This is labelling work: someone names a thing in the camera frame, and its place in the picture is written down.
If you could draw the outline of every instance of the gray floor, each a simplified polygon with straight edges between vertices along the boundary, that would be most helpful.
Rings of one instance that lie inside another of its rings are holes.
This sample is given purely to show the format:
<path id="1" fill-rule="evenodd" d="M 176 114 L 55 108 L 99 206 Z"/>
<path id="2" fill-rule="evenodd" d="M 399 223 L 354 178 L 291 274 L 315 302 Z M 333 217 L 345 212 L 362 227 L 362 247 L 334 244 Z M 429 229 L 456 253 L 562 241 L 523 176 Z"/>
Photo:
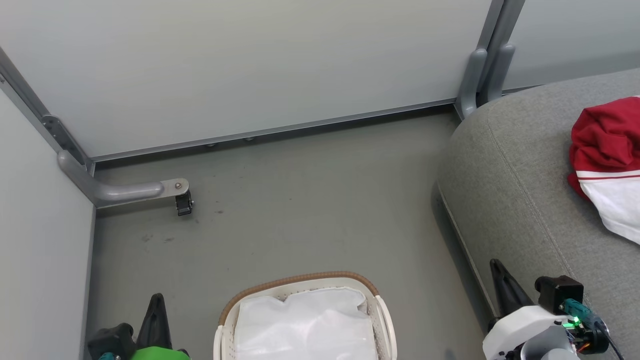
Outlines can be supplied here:
<path id="1" fill-rule="evenodd" d="M 161 292 L 174 347 L 210 359 L 236 293 L 351 270 L 385 299 L 400 359 L 482 359 L 486 308 L 432 192 L 455 126 L 441 112 L 98 171 L 113 184 L 185 177 L 196 204 L 180 218 L 172 199 L 99 213 L 88 332 L 137 332 Z"/>

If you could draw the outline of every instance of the metal bracket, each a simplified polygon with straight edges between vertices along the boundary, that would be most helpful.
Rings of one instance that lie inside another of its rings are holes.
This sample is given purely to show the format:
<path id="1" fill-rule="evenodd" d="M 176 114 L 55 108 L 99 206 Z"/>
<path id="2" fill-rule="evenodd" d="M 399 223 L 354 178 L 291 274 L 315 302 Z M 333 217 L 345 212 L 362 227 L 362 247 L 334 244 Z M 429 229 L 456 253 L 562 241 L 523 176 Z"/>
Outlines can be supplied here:
<path id="1" fill-rule="evenodd" d="M 67 131 L 60 119 L 54 115 L 44 115 L 40 121 L 49 134 L 51 134 L 51 136 L 56 140 L 58 145 L 60 145 L 62 150 L 68 151 L 71 156 L 80 163 L 80 165 L 86 165 L 88 163 L 88 161 L 86 161 L 86 155 L 80 146 L 78 146 L 73 136 L 71 136 Z"/>
<path id="2" fill-rule="evenodd" d="M 486 61 L 486 50 L 477 49 L 469 56 L 465 75 L 458 91 L 458 98 L 454 107 L 460 119 L 465 119 L 477 108 L 476 91 L 480 82 L 480 75 Z"/>
<path id="3" fill-rule="evenodd" d="M 478 106 L 502 97 L 504 79 L 515 53 L 515 46 L 507 42 L 524 2 L 525 0 L 492 1 L 478 48 L 469 57 L 456 99 L 455 108 L 460 119 L 464 120 Z"/>
<path id="4" fill-rule="evenodd" d="M 478 100 L 481 104 L 486 104 L 502 97 L 502 87 L 504 80 L 507 78 L 507 72 L 515 51 L 516 47 L 513 44 L 504 44 L 498 49 L 495 63 L 489 70 L 484 86 L 480 90 Z"/>
<path id="5" fill-rule="evenodd" d="M 108 185 L 94 179 L 71 154 L 66 151 L 58 153 L 58 166 L 71 181 L 84 193 L 96 208 L 108 208 L 132 202 L 176 197 L 178 215 L 191 213 L 193 201 L 189 192 L 187 179 L 171 179 L 132 185 Z"/>

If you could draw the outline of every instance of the red and white shirt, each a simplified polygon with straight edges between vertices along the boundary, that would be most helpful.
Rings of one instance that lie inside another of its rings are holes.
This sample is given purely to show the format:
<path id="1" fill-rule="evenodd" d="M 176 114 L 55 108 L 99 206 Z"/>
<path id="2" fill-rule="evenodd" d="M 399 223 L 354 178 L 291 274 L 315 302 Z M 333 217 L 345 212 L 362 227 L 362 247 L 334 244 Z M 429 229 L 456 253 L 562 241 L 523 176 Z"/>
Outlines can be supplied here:
<path id="1" fill-rule="evenodd" d="M 584 109 L 571 139 L 569 183 L 607 229 L 640 244 L 640 97 Z"/>

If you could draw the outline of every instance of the teal connector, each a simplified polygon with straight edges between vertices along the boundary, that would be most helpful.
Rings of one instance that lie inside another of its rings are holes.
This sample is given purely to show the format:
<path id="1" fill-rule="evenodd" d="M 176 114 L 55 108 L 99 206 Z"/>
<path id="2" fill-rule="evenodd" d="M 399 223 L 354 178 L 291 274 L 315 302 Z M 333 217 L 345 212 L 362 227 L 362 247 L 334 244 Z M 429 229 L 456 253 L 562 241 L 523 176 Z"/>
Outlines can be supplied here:
<path id="1" fill-rule="evenodd" d="M 578 318 L 580 322 L 584 323 L 590 329 L 595 328 L 595 323 L 600 323 L 600 325 L 604 326 L 604 322 L 602 318 L 600 318 L 596 313 L 591 311 L 590 308 L 585 305 L 577 302 L 573 299 L 566 299 L 563 303 L 564 309 L 563 311 L 574 318 Z"/>
<path id="2" fill-rule="evenodd" d="M 112 352 L 105 352 L 102 356 L 100 356 L 100 359 L 98 360 L 115 360 L 116 357 L 113 355 Z"/>

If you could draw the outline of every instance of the white basket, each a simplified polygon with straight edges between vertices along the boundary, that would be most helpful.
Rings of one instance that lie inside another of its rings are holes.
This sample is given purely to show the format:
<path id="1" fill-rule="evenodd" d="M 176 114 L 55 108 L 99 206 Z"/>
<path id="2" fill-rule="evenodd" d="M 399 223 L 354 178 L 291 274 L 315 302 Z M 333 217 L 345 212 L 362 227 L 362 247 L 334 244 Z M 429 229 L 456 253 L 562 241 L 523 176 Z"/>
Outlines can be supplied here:
<path id="1" fill-rule="evenodd" d="M 364 294 L 367 313 L 373 322 L 378 359 L 396 360 L 396 334 L 387 305 L 369 280 L 353 272 L 321 272 L 288 277 L 242 291 L 225 306 L 220 315 L 218 329 L 213 339 L 213 359 L 235 360 L 236 358 L 234 332 L 242 300 L 263 296 L 285 300 L 289 295 L 301 291 L 340 287 L 356 289 Z"/>

